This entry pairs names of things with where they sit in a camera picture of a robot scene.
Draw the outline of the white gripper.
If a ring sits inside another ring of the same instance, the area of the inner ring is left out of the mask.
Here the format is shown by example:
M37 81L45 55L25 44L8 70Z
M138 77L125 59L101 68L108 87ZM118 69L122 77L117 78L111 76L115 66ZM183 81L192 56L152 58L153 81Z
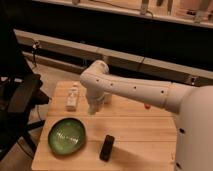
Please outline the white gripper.
M99 112L102 108L104 102L104 92L93 89L87 89L86 99L89 105L88 113L90 115L94 115L96 112Z

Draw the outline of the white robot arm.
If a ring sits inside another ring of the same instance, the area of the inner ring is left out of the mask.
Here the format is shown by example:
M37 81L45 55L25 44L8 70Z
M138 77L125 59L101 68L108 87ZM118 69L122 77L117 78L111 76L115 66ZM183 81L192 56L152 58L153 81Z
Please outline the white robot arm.
M213 85L114 76L97 60L80 75L89 112L100 110L106 93L163 108L178 116L174 171L213 171Z

